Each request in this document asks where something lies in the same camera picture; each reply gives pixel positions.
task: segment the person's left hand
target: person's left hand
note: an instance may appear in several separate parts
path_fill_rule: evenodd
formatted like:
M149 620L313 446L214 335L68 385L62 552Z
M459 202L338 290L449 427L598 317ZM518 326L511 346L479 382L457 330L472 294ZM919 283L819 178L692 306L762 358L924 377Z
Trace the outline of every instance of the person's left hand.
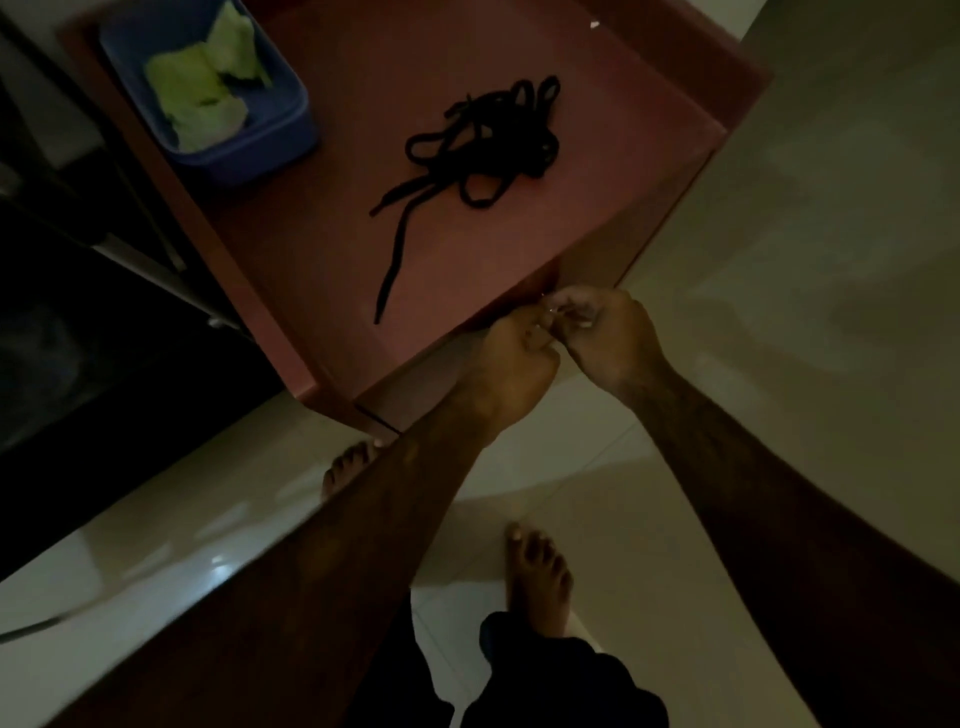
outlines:
M560 367L553 339L537 325L542 315L526 305L493 324L451 393L488 419L491 442L530 414Z

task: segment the person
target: person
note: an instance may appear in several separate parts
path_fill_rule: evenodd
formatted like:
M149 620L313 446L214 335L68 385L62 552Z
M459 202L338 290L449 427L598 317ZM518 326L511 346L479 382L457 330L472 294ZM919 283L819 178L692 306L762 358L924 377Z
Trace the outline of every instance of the person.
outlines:
M540 330L636 413L822 725L960 725L960 586L687 382L640 303L588 286L497 322L437 407L390 447L346 453L323 508L53 725L449 721L413 640L409 586L477 455L550 386L559 356ZM481 629L492 677L464 725L666 725L615 658L562 636L572 578L556 546L511 527L507 551L509 610Z

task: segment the hand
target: hand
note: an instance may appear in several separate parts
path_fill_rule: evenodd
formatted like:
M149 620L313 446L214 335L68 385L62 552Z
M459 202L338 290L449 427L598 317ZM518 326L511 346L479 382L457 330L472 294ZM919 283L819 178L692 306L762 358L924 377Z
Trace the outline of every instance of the hand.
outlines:
M490 442L530 414L560 367L538 326L543 313L541 306L522 306L493 324L451 392L488 420Z
M646 310L626 291L572 285L545 297L540 325L590 380L628 406L672 371Z

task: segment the tangled black cord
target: tangled black cord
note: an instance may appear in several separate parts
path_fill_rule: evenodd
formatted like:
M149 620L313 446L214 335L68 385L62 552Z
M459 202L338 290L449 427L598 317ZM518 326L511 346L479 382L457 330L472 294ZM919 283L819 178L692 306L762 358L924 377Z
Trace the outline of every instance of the tangled black cord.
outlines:
M396 226L393 258L376 297L375 324L383 317L390 289L403 263L410 213L455 182L460 185L461 200L471 207L486 209L503 196L520 174L542 177L560 151L560 141L547 129L550 108L559 94L560 80L556 76L540 84L536 96L532 82L517 81L509 91L493 91L476 99L468 96L466 101L454 104L444 114L444 118L452 119L444 131L419 133L407 139L407 158L427 171L398 184L370 211L373 217L387 205L423 190L407 203ZM473 139L454 147L461 133L469 128L473 128ZM418 144L437 141L440 146L432 157L418 155L414 149ZM500 179L493 196L482 200L470 197L467 183L471 175Z

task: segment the forearm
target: forearm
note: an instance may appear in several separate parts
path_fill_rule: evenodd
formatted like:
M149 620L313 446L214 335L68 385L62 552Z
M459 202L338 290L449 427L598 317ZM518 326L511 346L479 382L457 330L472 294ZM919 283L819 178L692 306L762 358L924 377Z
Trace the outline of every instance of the forearm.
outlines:
M55 724L335 725L491 435L453 393Z
M823 725L960 724L955 583L811 485L669 368L624 400Z

